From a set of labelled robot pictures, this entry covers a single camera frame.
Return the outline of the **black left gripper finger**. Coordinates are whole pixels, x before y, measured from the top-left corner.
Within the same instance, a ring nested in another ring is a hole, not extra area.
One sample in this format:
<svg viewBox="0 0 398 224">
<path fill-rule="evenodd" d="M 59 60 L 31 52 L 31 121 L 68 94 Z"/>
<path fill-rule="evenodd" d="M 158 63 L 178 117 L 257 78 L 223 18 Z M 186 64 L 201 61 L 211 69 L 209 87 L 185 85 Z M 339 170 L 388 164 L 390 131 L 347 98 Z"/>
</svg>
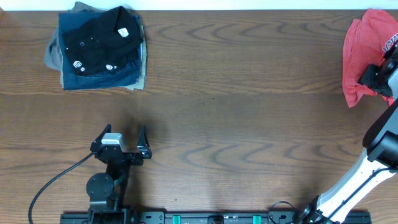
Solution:
<svg viewBox="0 0 398 224">
<path fill-rule="evenodd" d="M 100 145 L 105 134 L 111 132 L 111 125 L 107 124 L 99 136 L 92 142 L 92 145 Z"/>
<path fill-rule="evenodd" d="M 149 146 L 147 136 L 146 136 L 146 127 L 144 125 L 142 125 L 140 128 L 139 138 L 137 141 L 137 148 L 140 151 L 149 151 L 150 150 L 150 146 Z"/>
</svg>

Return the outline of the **red soccer t-shirt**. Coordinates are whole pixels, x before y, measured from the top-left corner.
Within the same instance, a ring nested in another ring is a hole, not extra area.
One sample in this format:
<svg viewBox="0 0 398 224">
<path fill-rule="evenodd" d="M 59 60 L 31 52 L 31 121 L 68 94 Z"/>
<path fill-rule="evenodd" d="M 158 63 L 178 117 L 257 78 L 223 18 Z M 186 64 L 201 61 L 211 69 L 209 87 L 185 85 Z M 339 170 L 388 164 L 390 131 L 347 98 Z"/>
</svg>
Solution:
<svg viewBox="0 0 398 224">
<path fill-rule="evenodd" d="M 370 64 L 380 65 L 383 56 L 397 42 L 397 21 L 386 11 L 367 10 L 352 21 L 343 44 L 342 88 L 347 105 L 356 106 L 363 95 L 376 96 L 374 90 L 359 83 Z"/>
</svg>

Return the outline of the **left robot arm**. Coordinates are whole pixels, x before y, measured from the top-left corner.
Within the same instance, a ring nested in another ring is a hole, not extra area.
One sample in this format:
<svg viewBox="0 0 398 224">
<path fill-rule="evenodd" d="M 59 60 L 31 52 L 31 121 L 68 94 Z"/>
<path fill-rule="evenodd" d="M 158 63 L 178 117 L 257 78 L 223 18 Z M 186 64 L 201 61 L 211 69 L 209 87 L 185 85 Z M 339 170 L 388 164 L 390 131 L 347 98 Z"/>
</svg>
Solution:
<svg viewBox="0 0 398 224">
<path fill-rule="evenodd" d="M 139 151 L 126 152 L 124 148 L 122 134 L 113 133 L 110 124 L 91 143 L 90 151 L 106 164 L 106 171 L 93 175 L 86 184 L 90 197 L 89 223 L 139 223 L 137 212 L 123 205 L 123 200 L 131 167 L 141 166 L 145 159 L 152 158 L 144 125 L 137 142 Z"/>
</svg>

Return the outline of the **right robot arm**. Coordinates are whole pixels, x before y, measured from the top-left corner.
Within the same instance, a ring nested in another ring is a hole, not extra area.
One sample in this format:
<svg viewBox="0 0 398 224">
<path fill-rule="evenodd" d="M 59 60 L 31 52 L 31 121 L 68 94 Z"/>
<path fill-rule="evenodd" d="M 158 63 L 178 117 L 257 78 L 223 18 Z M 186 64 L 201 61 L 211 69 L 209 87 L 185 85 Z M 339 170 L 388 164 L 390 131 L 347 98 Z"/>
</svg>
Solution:
<svg viewBox="0 0 398 224">
<path fill-rule="evenodd" d="M 384 54 L 381 65 L 370 64 L 359 82 L 393 103 L 363 138 L 363 150 L 350 170 L 329 190 L 317 196 L 293 223 L 370 223 L 367 212 L 353 208 L 373 188 L 397 174 L 397 42 Z"/>
</svg>

